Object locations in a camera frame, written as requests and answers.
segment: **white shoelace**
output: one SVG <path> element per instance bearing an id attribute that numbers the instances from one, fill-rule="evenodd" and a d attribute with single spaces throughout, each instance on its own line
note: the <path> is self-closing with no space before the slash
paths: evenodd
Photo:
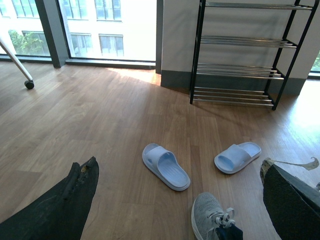
<path id="1" fill-rule="evenodd" d="M 208 234 L 210 231 L 214 231 L 215 228 L 218 228 L 220 226 L 223 226 L 223 228 L 227 229 L 230 228 L 231 224 L 235 224 L 235 210 L 231 207 L 229 207 L 225 212 L 222 211 L 215 211 L 212 212 L 209 216 L 207 216 L 208 219 L 214 219 L 214 223 L 216 224 L 212 228 L 209 229 L 209 231 L 206 233 L 206 237 L 208 238 Z"/>

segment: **laminate floor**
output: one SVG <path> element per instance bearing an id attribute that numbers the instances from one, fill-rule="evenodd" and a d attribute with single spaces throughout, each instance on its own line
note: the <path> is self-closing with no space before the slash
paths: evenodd
<path id="1" fill-rule="evenodd" d="M 260 166 L 320 159 L 320 81 L 300 96 L 263 107 L 189 104 L 183 92 L 159 86 L 152 70 L 25 63 L 35 88 L 10 62 L 0 62 L 0 222 L 64 178 L 73 162 L 95 156 L 100 169 L 82 240 L 193 240 L 191 207 L 202 192 L 235 209 L 246 240 L 276 240 L 263 203 Z M 214 157 L 232 144 L 255 142 L 261 156 L 226 175 Z M 157 143 L 172 151 L 191 178 L 175 192 L 143 164 Z M 277 163 L 308 185 L 320 167 Z"/>

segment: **shoe rack shelf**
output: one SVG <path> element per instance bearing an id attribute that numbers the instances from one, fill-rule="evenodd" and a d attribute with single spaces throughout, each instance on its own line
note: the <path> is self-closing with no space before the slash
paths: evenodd
<path id="1" fill-rule="evenodd" d="M 200 0 L 198 21 L 196 27 L 194 54 L 191 70 L 190 81 L 190 104 L 194 101 L 220 102 L 230 104 L 260 105 L 270 106 L 276 110 L 280 98 L 283 94 L 289 76 L 298 57 L 299 51 L 306 37 L 310 24 L 313 20 L 320 0 L 315 0 L 313 6 L 301 5 L 300 0 L 296 0 L 294 4 L 253 4 L 253 3 L 220 3 L 206 2 Z M 206 8 L 232 8 L 232 9 L 263 9 L 263 10 L 288 10 L 291 11 L 286 28 L 281 39 L 272 39 L 264 37 L 239 37 L 239 36 L 219 36 L 219 35 L 202 35 L 203 22 Z M 305 28 L 300 36 L 299 42 L 293 42 L 287 39 L 293 20 L 297 11 L 309 11 L 309 17 L 305 23 Z M 242 65 L 226 65 L 211 64 L 199 61 L 201 45 L 231 45 L 245 47 L 264 47 L 278 48 L 274 56 L 272 66 L 242 66 Z M 294 51 L 292 59 L 286 72 L 281 72 L 278 68 L 278 62 L 283 49 L 291 49 Z M 264 90 L 237 90 L 237 89 L 219 89 L 197 86 L 197 76 L 225 76 L 239 77 L 257 80 L 266 80 Z M 276 99 L 269 94 L 269 87 L 272 81 L 282 81 L 281 87 L 277 93 Z"/>

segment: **gray sneaker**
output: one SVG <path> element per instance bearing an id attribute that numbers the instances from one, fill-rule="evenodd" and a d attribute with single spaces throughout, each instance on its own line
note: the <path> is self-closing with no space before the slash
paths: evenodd
<path id="1" fill-rule="evenodd" d="M 235 211 L 223 211 L 218 200 L 209 192 L 199 194 L 192 206 L 191 223 L 198 240 L 218 240 L 216 228 L 229 228 L 235 223 Z"/>

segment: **light blue slide sandal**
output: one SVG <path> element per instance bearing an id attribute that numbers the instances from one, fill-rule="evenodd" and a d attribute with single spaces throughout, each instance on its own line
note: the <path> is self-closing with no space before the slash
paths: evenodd
<path id="1" fill-rule="evenodd" d="M 214 158 L 214 164 L 225 174 L 235 174 L 260 155 L 260 146 L 253 142 L 233 144 Z"/>
<path id="2" fill-rule="evenodd" d="M 142 153 L 143 163 L 169 188 L 183 191 L 190 186 L 188 174 L 179 166 L 175 155 L 155 143 L 147 145 Z"/>

